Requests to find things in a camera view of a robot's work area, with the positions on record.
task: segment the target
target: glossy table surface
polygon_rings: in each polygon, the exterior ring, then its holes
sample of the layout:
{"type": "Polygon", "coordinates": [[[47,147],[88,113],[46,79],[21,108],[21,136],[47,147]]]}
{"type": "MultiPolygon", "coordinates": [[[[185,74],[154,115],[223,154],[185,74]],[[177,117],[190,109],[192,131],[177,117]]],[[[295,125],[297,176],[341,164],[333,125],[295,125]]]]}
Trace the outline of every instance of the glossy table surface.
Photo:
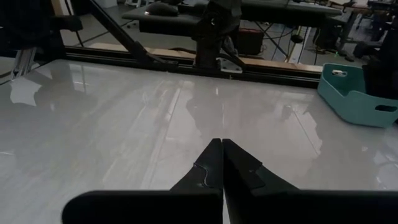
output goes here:
{"type": "Polygon", "coordinates": [[[89,190],[169,189],[212,138],[301,189],[398,189],[398,129],[345,123],[315,90],[58,60],[0,100],[0,223],[60,223],[89,190]]]}

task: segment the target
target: teal plastic basket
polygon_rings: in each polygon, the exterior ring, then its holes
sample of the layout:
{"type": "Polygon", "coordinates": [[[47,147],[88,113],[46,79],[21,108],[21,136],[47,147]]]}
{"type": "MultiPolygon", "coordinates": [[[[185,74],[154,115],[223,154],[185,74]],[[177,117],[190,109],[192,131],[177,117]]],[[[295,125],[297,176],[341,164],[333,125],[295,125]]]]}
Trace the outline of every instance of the teal plastic basket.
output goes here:
{"type": "Polygon", "coordinates": [[[386,128],[398,119],[398,100],[365,94],[362,68],[326,63],[318,93],[345,121],[386,128]]]}

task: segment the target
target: basket handle hole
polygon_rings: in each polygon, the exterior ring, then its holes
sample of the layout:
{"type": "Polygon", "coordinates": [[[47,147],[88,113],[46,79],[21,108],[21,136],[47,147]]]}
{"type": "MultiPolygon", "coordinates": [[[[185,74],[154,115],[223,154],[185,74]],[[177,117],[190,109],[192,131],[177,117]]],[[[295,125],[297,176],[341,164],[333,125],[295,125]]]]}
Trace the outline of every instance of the basket handle hole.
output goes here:
{"type": "Polygon", "coordinates": [[[347,76],[347,72],[345,71],[341,71],[341,70],[333,70],[331,71],[331,74],[337,77],[346,77],[347,76]]]}
{"type": "Polygon", "coordinates": [[[375,107],[375,110],[378,111],[386,111],[386,112],[395,112],[398,108],[396,106],[386,106],[386,105],[379,105],[375,107]]]}

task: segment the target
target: metal frame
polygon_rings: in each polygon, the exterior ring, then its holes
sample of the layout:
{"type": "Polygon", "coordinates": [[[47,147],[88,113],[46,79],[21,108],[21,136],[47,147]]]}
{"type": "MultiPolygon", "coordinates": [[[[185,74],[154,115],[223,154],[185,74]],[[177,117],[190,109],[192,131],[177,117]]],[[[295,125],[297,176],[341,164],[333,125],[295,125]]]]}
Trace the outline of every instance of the metal frame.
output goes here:
{"type": "MultiPolygon", "coordinates": [[[[45,1],[52,7],[51,0],[45,1]]],[[[56,49],[53,49],[55,53],[57,53],[55,54],[56,57],[46,57],[53,54],[52,52],[44,51],[44,55],[38,53],[36,58],[47,58],[48,60],[46,62],[55,59],[66,59],[206,77],[301,86],[306,88],[316,88],[318,86],[320,79],[320,73],[318,72],[246,65],[243,73],[227,73],[219,70],[202,70],[195,68],[193,66],[193,59],[189,58],[158,57],[151,55],[140,43],[134,41],[121,27],[119,27],[118,24],[114,22],[94,0],[83,1],[90,2],[92,15],[120,42],[120,44],[127,49],[128,52],[58,45],[56,49]]],[[[53,9],[50,13],[50,16],[54,15],[53,9]]],[[[54,38],[56,38],[56,42],[62,42],[62,37],[59,31],[55,32],[54,38]]],[[[13,54],[10,54],[10,51],[7,51],[0,52],[0,55],[10,56],[13,54]]]]}

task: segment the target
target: wooden strip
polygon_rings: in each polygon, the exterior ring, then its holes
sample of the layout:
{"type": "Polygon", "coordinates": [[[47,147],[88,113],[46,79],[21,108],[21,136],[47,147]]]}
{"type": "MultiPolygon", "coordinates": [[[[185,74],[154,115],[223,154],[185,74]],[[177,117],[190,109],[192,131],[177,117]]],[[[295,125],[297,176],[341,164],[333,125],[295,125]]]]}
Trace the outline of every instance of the wooden strip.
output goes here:
{"type": "MultiPolygon", "coordinates": [[[[89,48],[103,49],[103,50],[127,51],[126,48],[124,48],[123,45],[121,45],[121,44],[95,43],[95,44],[90,45],[89,48]]],[[[149,47],[146,47],[145,49],[153,55],[169,56],[169,57],[182,57],[182,58],[189,58],[189,59],[195,58],[194,54],[176,51],[176,50],[152,49],[149,47]]],[[[240,59],[247,65],[286,68],[286,69],[292,69],[292,70],[302,70],[302,71],[307,71],[307,72],[322,72],[322,66],[317,66],[317,65],[303,65],[303,64],[284,63],[284,62],[273,62],[273,61],[263,60],[263,59],[242,58],[242,57],[240,59]]]]}

